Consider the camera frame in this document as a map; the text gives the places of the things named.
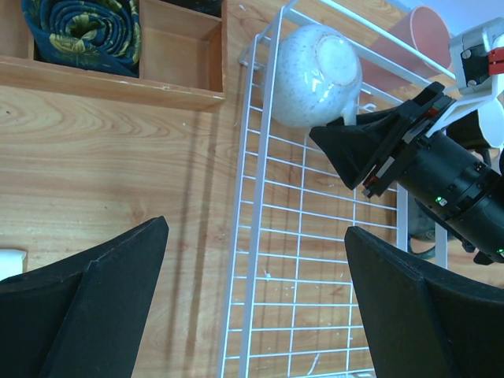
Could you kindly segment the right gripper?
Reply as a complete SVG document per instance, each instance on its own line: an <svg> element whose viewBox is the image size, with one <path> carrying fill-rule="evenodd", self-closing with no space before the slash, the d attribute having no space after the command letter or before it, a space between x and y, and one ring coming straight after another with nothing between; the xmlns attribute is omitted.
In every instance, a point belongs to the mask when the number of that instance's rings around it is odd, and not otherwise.
<svg viewBox="0 0 504 378"><path fill-rule="evenodd" d="M427 136L455 100L433 83L397 108L317 126L309 137L349 189L364 181L368 197L401 184L462 236L503 234L503 173L473 155L486 146L477 110Z"/></svg>

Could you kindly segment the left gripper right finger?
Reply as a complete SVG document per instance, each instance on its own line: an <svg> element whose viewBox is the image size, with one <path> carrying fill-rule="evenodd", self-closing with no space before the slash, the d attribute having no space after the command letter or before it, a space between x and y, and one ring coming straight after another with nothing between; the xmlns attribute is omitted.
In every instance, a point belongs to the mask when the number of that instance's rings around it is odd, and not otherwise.
<svg viewBox="0 0 504 378"><path fill-rule="evenodd" d="M344 238L378 377L501 377L503 290L359 227Z"/></svg>

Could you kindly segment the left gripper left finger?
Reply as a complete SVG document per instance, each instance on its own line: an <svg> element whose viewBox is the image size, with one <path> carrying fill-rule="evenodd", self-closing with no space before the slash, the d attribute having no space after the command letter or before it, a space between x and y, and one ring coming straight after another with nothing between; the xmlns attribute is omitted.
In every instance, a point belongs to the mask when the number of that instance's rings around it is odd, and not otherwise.
<svg viewBox="0 0 504 378"><path fill-rule="evenodd" d="M165 256L155 217L1 282L3 377L130 377Z"/></svg>

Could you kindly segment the white speckled mug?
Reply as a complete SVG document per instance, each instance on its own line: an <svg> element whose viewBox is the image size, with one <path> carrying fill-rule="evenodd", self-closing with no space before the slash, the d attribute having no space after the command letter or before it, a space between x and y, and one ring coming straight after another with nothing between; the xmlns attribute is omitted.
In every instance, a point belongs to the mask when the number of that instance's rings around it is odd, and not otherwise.
<svg viewBox="0 0 504 378"><path fill-rule="evenodd" d="M272 118L290 128L356 123L362 68L350 40L334 28L308 24L278 46Z"/></svg>

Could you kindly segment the grey-green speckled mug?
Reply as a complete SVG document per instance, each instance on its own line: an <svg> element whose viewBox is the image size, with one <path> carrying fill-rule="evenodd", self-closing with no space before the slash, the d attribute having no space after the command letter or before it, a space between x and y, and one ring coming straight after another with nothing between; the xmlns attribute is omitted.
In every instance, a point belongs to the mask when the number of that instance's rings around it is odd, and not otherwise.
<svg viewBox="0 0 504 378"><path fill-rule="evenodd" d="M423 260L435 257L435 245L430 249L415 252L411 247L411 239L421 242L435 242L435 222L427 213L417 204L415 198L408 194L408 253L415 255Z"/></svg>

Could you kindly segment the light pink mug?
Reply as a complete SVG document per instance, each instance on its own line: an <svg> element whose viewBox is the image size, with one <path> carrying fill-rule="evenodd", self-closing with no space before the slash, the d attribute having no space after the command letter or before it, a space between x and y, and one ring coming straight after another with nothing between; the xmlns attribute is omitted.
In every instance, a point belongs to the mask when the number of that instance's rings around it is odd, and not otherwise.
<svg viewBox="0 0 504 378"><path fill-rule="evenodd" d="M487 146L503 147L503 105L493 99L477 110L480 134Z"/></svg>

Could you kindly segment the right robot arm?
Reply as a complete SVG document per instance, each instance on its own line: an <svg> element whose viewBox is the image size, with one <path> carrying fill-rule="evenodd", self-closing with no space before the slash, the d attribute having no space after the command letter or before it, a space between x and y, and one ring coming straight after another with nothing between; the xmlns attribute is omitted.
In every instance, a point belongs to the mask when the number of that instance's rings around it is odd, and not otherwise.
<svg viewBox="0 0 504 378"><path fill-rule="evenodd" d="M455 100L434 82L401 105L335 120L309 136L346 187L371 198L399 183L444 228L478 249L474 261L503 261L503 178L442 131L431 132Z"/></svg>

